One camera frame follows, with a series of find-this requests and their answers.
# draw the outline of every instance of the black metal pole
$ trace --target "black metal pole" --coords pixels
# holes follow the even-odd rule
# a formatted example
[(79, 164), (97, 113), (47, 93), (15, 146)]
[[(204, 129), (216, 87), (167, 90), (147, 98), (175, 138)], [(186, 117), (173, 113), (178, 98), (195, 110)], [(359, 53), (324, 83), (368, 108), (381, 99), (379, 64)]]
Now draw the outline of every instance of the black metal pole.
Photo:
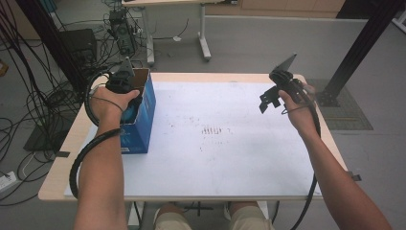
[(33, 25), (42, 42), (47, 46), (65, 77), (71, 82), (74, 90), (83, 96), (87, 80), (60, 39), (59, 31), (51, 16), (45, 11), (39, 0), (15, 1)]
[(377, 39), (391, 23), (404, 0), (381, 1), (352, 44), (325, 90), (317, 95), (320, 106), (339, 106), (337, 96)]

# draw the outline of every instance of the cardboard box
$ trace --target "cardboard box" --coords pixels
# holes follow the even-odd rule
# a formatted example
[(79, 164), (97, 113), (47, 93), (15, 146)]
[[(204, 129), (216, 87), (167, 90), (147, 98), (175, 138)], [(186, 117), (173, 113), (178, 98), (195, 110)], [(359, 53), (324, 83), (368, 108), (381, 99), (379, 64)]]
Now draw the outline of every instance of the cardboard box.
[(134, 87), (139, 88), (143, 100), (135, 121), (122, 125), (120, 134), (122, 154), (147, 153), (155, 112), (155, 93), (149, 69), (134, 69)]

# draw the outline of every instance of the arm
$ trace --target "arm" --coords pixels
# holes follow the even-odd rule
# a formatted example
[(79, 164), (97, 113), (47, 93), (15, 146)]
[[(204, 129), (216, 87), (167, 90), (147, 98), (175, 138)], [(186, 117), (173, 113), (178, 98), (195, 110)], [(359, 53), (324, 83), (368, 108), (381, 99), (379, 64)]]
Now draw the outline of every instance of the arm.
[[(284, 91), (279, 94), (288, 111), (299, 107)], [(373, 201), (344, 171), (320, 139), (309, 109), (303, 107), (288, 114), (304, 140), (325, 203), (340, 229), (391, 229)]]
[[(128, 102), (138, 94), (138, 91), (132, 91), (119, 95), (99, 87), (94, 96), (125, 110)], [(120, 127), (122, 111), (110, 102), (91, 100), (92, 110), (100, 121), (96, 136)], [(114, 136), (91, 149), (81, 164), (75, 229), (126, 228), (120, 136)]]

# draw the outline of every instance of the table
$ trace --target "table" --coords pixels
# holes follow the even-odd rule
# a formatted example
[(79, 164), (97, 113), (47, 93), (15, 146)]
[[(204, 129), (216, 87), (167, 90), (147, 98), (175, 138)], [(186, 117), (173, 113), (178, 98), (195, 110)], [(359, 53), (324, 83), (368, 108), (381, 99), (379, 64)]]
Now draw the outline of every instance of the table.
[(402, 13), (402, 15), (396, 19), (392, 19), (392, 22), (395, 23), (395, 25), (402, 30), (404, 33), (406, 33), (406, 26), (405, 26), (405, 22), (406, 22), (406, 10)]
[[(151, 73), (152, 82), (204, 82), (204, 83), (224, 83), (224, 82), (246, 82), (246, 83), (259, 83), (259, 84), (269, 84), (269, 87), (272, 86), (271, 81), (268, 79), (268, 74), (212, 74), (212, 73)], [(305, 79), (302, 76), (295, 75), (296, 78), (304, 81)], [(157, 106), (159, 106), (159, 97), (157, 97)], [(256, 108), (259, 112), (258, 102), (254, 102)], [(265, 114), (272, 113), (273, 108), (268, 108)], [(329, 147), (331, 152), (334, 154), (338, 162), (346, 170), (347, 167), (340, 155), (339, 150), (337, 149), (334, 140), (327, 128), (326, 122), (321, 116), (320, 110), (318, 110), (320, 123), (322, 128), (322, 137), (326, 145)], [(280, 113), (273, 114), (272, 116), (282, 115)], [(87, 118), (84, 108), (82, 107), (79, 111), (78, 117), (72, 125), (71, 130), (68, 133), (68, 136), (65, 139), (64, 144), (61, 147), (61, 151), (70, 152), (67, 158), (57, 157), (54, 165), (50, 169), (40, 191), (38, 197), (42, 200), (48, 201), (61, 201), (61, 200), (75, 200), (72, 196), (65, 195), (65, 190), (68, 186), (68, 175), (71, 169), (71, 166), (77, 157), (80, 147), (83, 145), (83, 141), (88, 135), (89, 128), (91, 126), (90, 120)], [(272, 194), (258, 194), (258, 195), (195, 195), (194, 192), (188, 196), (179, 196), (179, 195), (167, 195), (167, 196), (148, 196), (148, 195), (126, 195), (126, 201), (141, 200), (141, 201), (163, 201), (163, 200), (271, 200), (271, 199), (305, 199), (307, 187), (310, 186), (310, 182), (305, 183), (304, 191), (301, 195), (272, 195)], [(321, 198), (321, 195), (318, 194), (315, 198)]]
[(153, 53), (153, 39), (149, 32), (148, 27), (148, 16), (146, 7), (156, 6), (156, 5), (171, 5), (171, 4), (200, 4), (200, 32), (197, 34), (199, 36), (200, 46), (202, 47), (203, 56), (206, 60), (209, 60), (212, 55), (210, 54), (209, 46), (206, 41), (205, 36), (205, 4), (206, 3), (217, 3), (224, 0), (134, 0), (134, 1), (123, 1), (123, 6), (127, 8), (138, 8), (141, 11), (143, 22), (144, 22), (144, 32), (147, 36), (147, 63), (151, 66), (155, 63), (155, 57)]

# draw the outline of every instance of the hand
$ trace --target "hand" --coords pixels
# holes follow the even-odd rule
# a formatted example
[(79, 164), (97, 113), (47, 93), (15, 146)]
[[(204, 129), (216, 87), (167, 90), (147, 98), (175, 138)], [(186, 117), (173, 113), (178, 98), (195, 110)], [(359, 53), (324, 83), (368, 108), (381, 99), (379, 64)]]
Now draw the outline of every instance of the hand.
[(129, 101), (136, 98), (139, 94), (140, 91), (138, 90), (133, 90), (126, 94), (116, 94), (103, 86), (99, 86), (92, 95), (90, 106), (93, 114), (100, 121), (107, 117), (120, 121)]
[[(304, 90), (307, 92), (307, 95), (310, 97), (310, 100), (313, 100), (315, 89), (314, 87), (304, 84)], [(285, 91), (280, 90), (279, 96), (283, 99), (289, 120), (295, 127), (299, 134), (304, 137), (304, 135), (317, 134), (316, 128), (314, 126), (313, 117), (310, 113), (310, 110), (304, 104), (294, 103), (292, 98)]]

